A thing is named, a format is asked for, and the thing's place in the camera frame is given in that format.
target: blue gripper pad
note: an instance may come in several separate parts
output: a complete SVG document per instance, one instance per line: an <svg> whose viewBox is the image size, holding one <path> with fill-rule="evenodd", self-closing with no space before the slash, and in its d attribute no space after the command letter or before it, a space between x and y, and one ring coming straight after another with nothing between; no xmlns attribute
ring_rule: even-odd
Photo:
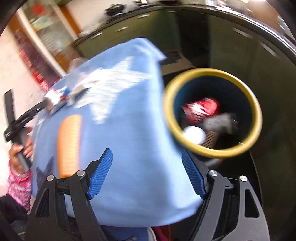
<svg viewBox="0 0 296 241"><path fill-rule="evenodd" d="M113 152L108 149L105 155L101 158L99 166L89 180L89 191L87 194L90 199L94 198L94 196L100 192L103 182L105 181L107 173L111 167L112 161Z"/></svg>
<svg viewBox="0 0 296 241"><path fill-rule="evenodd" d="M191 156L188 154L186 150L182 152L182 163L187 172L187 175L190 179L190 182L193 186L193 189L197 195L200 195L202 199L204 199L206 195L205 190L205 181L196 167L194 161L192 160Z"/></svg>

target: light blue towel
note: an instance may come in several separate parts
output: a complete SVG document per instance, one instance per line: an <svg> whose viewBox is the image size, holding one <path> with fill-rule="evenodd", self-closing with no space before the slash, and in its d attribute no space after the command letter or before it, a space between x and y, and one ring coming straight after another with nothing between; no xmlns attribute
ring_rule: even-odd
<svg viewBox="0 0 296 241"><path fill-rule="evenodd" d="M113 164L100 193L91 200L100 224L162 226L193 215L202 203L182 165L163 115L159 61L165 56L148 40L133 39L93 57L80 71L99 70L100 82L53 116L41 111L34 128L33 195L48 174L58 177L57 134L70 115L82 115L79 168L106 148ZM72 75L62 78L61 88ZM67 211L73 214L70 197Z"/></svg>

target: hand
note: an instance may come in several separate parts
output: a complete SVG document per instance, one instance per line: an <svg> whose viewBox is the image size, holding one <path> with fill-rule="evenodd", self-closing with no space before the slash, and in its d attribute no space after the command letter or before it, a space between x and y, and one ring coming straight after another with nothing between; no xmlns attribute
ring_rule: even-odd
<svg viewBox="0 0 296 241"><path fill-rule="evenodd" d="M32 131L32 127L28 127L28 133ZM28 136L27 142L25 144L25 147L22 145L12 145L10 148L8 154L11 159L11 164L13 169L18 173L18 174L24 174L22 165L20 164L19 159L17 158L16 154L18 154L23 148L24 150L24 156L25 157L30 157L33 154L33 144L31 138Z"/></svg>

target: wall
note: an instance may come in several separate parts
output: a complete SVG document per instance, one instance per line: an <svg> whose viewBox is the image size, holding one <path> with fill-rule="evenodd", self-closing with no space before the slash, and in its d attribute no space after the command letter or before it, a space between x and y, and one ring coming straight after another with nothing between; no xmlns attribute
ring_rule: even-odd
<svg viewBox="0 0 296 241"><path fill-rule="evenodd" d="M18 56L18 45L12 32L6 28L0 37L0 196L6 193L8 178L8 150L3 132L7 128L5 107L2 95L13 89L15 114L19 117L29 108L38 103L43 93L31 77L23 61Z"/></svg>
<svg viewBox="0 0 296 241"><path fill-rule="evenodd" d="M249 15L259 21L269 25L276 31L280 31L278 12L266 1L250 0L248 9L251 10Z"/></svg>
<svg viewBox="0 0 296 241"><path fill-rule="evenodd" d="M72 0L67 7L79 28L85 30L98 24L104 10L113 3L127 4L129 8L132 6L132 0Z"/></svg>

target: pink sweater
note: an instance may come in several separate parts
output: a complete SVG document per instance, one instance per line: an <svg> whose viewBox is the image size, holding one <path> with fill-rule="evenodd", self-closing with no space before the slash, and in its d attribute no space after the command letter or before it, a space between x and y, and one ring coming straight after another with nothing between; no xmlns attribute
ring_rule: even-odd
<svg viewBox="0 0 296 241"><path fill-rule="evenodd" d="M31 186L31 173L29 170L24 175L17 174L9 161L9 177L8 177L8 189L9 194L18 204L22 205L26 210L30 210L30 199L32 193Z"/></svg>

